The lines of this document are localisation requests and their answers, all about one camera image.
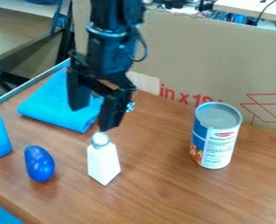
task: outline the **food can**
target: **food can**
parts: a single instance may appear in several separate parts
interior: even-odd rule
[[[221,169],[231,161],[242,114],[223,102],[207,102],[195,110],[190,144],[192,159],[202,167]]]

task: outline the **white salt shaker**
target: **white salt shaker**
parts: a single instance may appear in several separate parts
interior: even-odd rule
[[[121,171],[117,147],[104,132],[95,133],[91,142],[87,148],[88,175],[106,186]]]

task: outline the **table surface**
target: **table surface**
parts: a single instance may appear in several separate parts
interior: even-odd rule
[[[214,10],[257,18],[259,13],[271,2],[272,0],[266,0],[265,3],[261,3],[260,0],[218,0],[214,3]],[[276,2],[265,10],[262,18],[276,21]]]
[[[0,8],[0,60],[50,35],[52,19]]]
[[[107,186],[87,175],[86,134],[24,118],[16,106],[44,80],[0,105],[14,151],[0,158],[0,205],[25,223],[276,223],[276,133],[244,124],[221,170],[194,163],[191,106],[139,92],[136,110],[110,131],[122,172]],[[24,148],[53,155],[55,176],[35,183]]]

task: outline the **blue plastic egg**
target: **blue plastic egg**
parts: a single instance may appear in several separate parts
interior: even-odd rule
[[[55,170],[53,157],[37,145],[25,148],[25,166],[28,176],[37,182],[47,181],[53,176]]]

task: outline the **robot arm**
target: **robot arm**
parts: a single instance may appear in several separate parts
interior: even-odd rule
[[[126,72],[133,62],[147,56],[145,41],[138,31],[145,6],[142,0],[91,0],[91,6],[88,54],[71,53],[71,66],[67,70],[68,102],[72,110],[78,110],[88,106],[91,94],[103,96],[99,127],[100,131],[107,131],[119,126],[124,113],[134,105],[131,95],[136,87]],[[144,46],[145,55],[135,60],[138,42]]]

